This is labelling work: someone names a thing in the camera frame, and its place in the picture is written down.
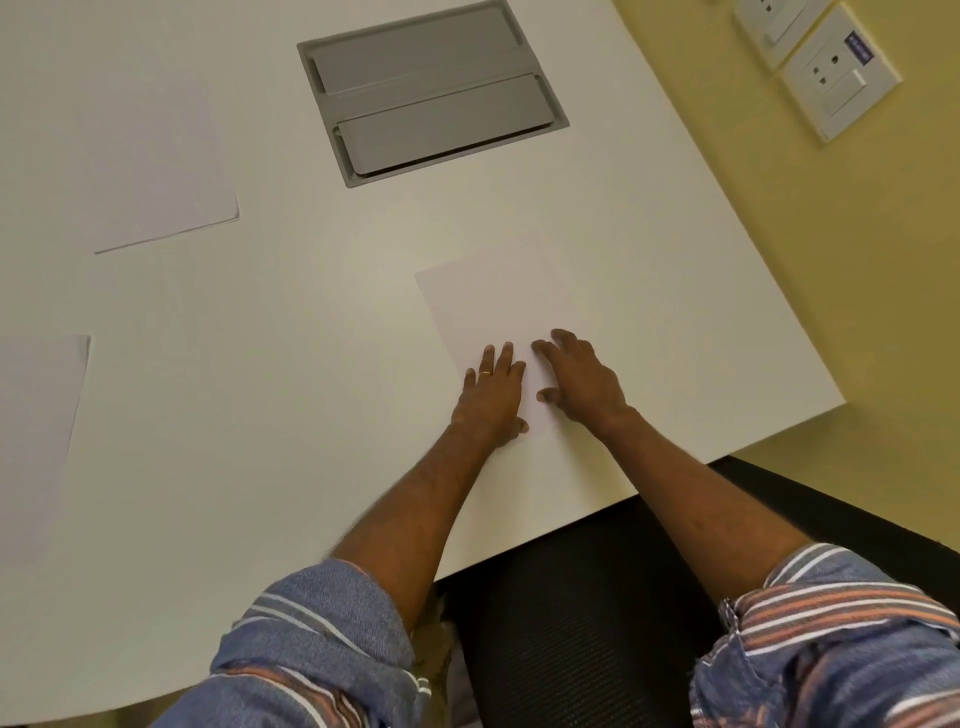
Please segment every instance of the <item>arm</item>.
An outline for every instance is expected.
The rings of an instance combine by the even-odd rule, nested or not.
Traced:
[[[589,342],[556,329],[534,350],[559,406],[610,450],[730,632],[698,661],[698,728],[960,725],[960,622],[845,548],[812,544],[660,435],[627,405]]]
[[[534,342],[557,387],[538,393],[607,446],[717,602],[763,585],[767,574],[810,540],[759,501],[660,435],[628,406],[616,374],[593,346],[554,329],[557,344]]]
[[[527,430],[516,416],[523,362],[504,345],[467,372],[436,445],[334,548],[280,579],[220,640],[210,675],[156,723],[414,728],[430,697],[410,672],[408,633],[446,537],[498,446]]]
[[[526,364],[504,345],[496,365],[484,350],[480,374],[467,372],[450,426],[413,470],[382,497],[330,554],[372,576],[408,630],[437,575],[446,537],[491,453],[527,431],[516,416]]]

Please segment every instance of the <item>blue striped fabric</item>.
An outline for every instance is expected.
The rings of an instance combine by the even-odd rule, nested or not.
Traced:
[[[957,617],[845,548],[800,550],[720,611],[697,726],[960,725]]]
[[[721,615],[690,686],[700,728],[960,726],[956,616],[844,548],[802,549]],[[156,725],[415,728],[430,689],[413,659],[386,593],[328,559],[258,597]]]

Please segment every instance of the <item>purple label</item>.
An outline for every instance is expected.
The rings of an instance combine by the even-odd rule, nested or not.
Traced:
[[[864,39],[860,37],[856,31],[853,31],[851,34],[849,34],[844,42],[864,65],[874,59],[874,52],[870,50],[870,46],[867,45]]]

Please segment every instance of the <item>table surface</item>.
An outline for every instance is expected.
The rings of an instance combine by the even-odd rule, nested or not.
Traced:
[[[430,445],[460,375],[414,274],[542,240],[630,401],[710,460],[842,400],[603,0],[513,0],[570,128],[346,189],[297,43],[453,0],[0,5],[0,334],[94,337],[44,563],[0,572],[0,724],[203,678],[269,583]],[[209,87],[241,220],[105,255],[71,237],[71,92]],[[498,453],[441,575],[631,493],[576,428]]]

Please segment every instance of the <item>wrist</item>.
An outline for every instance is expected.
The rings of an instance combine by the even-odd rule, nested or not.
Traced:
[[[450,423],[444,430],[444,437],[457,442],[458,447],[486,458],[496,450],[496,432],[491,427],[468,423]]]
[[[643,416],[629,404],[617,407],[598,418],[589,428],[590,432],[604,445],[623,435],[634,436],[639,428],[646,425]]]

